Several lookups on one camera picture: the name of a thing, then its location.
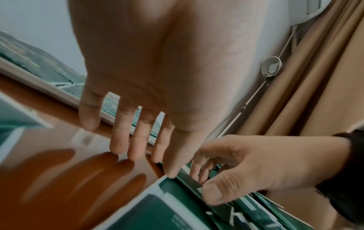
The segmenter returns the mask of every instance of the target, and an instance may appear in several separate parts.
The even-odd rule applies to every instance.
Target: human palm
[[[124,153],[142,106],[128,150],[137,160],[165,112],[152,161],[163,160],[165,173],[176,176],[222,120],[249,71],[265,2],[69,0],[88,71],[82,126],[97,128],[106,94],[120,95],[110,149]]]

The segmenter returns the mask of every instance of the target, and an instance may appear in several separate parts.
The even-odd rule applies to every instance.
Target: brown curtain
[[[336,0],[304,36],[238,135],[333,135],[364,120],[364,0]],[[314,189],[268,197],[316,230],[337,214]]]

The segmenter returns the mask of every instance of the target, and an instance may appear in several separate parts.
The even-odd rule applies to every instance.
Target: curtain fold
[[[327,136],[364,120],[364,0],[336,0],[309,29],[238,135]],[[316,230],[337,213],[313,188],[267,195]]]

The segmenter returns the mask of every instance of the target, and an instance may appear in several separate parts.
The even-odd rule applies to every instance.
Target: hand
[[[190,175],[203,165],[203,198],[217,205],[255,191],[317,185],[341,170],[349,151],[349,140],[339,137],[227,135],[200,148]],[[216,164],[224,166],[206,181]]]
[[[108,92],[120,95],[110,150],[144,156],[153,124],[166,113],[152,151],[169,177],[188,163],[221,122],[250,71],[267,0],[69,0],[88,76],[79,115],[100,122]]]
[[[129,160],[118,162],[115,154],[104,153],[67,169],[38,193],[24,197],[40,175],[74,154],[71,149],[47,151],[1,171],[0,229],[92,229],[143,190],[146,175],[140,174],[92,211],[100,195],[134,168]]]

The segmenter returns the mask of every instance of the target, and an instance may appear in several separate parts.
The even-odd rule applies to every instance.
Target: orange surface
[[[87,132],[75,109],[3,75],[0,91],[54,127],[24,131],[0,165],[0,229],[91,229],[163,175],[108,152],[110,125]]]

